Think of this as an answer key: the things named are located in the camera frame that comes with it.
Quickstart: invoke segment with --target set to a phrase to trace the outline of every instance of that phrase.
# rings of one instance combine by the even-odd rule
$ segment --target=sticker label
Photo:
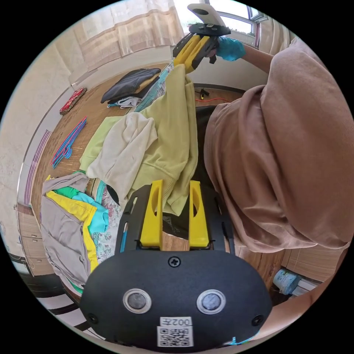
[[[193,347],[191,317],[160,317],[157,327],[158,347]]]

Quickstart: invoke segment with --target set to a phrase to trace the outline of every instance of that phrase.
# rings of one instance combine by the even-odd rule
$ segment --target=brown shirt
[[[351,241],[354,121],[333,76],[302,41],[274,56],[266,85],[217,106],[204,154],[236,238],[251,251]]]

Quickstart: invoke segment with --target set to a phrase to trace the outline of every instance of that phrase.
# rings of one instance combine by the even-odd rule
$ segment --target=wooden cabinet
[[[27,263],[33,275],[53,274],[53,267],[47,258],[27,258]]]
[[[42,234],[32,209],[18,205],[17,211],[22,248],[32,275],[53,274],[53,267],[46,258]]]
[[[325,281],[334,274],[340,250],[330,250],[321,246],[286,250],[281,265],[305,277]]]

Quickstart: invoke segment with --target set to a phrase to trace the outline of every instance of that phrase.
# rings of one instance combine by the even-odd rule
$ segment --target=grey shirt
[[[55,274],[80,288],[91,272],[82,236],[83,223],[45,194],[63,187],[84,192],[88,182],[89,178],[81,172],[45,181],[41,199],[41,232],[48,261]]]

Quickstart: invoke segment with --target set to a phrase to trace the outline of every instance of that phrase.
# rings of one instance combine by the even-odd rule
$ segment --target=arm
[[[229,37],[220,37],[219,47],[212,50],[207,57],[215,54],[228,61],[242,58],[267,74],[270,70],[270,62],[273,59],[273,55],[261,52],[256,48],[242,44],[240,41]]]
[[[325,282],[315,287],[313,290],[301,296],[289,299],[280,305],[274,306],[269,317],[267,318],[264,325],[261,327],[260,331],[252,340],[261,339],[274,332],[277,332],[293,322],[295,322],[299,317],[301,317],[309,307],[320,297],[320,295],[327,288],[329,283],[335,276],[338,268],[343,262],[348,249],[345,249],[339,257],[338,264],[334,275],[328,278]]]
[[[261,52],[249,45],[244,45],[244,49],[246,54],[242,57],[242,59],[269,74],[270,62],[273,59],[273,55]]]

